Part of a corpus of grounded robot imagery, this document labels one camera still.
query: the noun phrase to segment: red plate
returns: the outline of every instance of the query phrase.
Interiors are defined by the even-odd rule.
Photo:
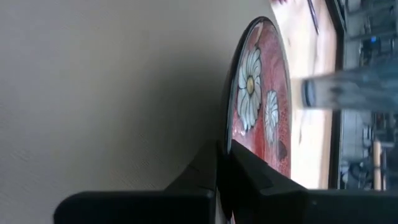
[[[268,18],[246,29],[231,72],[230,139],[290,177],[290,80],[279,34]]]

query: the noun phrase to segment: table surface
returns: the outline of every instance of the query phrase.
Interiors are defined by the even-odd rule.
[[[290,78],[321,75],[335,69],[336,32],[324,1],[313,0],[318,17],[316,34],[307,0],[274,4],[282,33]],[[291,178],[311,189],[328,187],[331,111],[301,110],[300,88],[292,87]]]

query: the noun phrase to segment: white flower painting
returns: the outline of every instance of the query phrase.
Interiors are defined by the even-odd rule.
[[[245,131],[256,123],[261,104],[260,49],[255,47],[246,53],[238,74],[238,115]]]
[[[276,140],[276,130],[279,122],[278,97],[276,91],[271,90],[267,93],[267,104],[265,109],[266,137],[270,145]]]

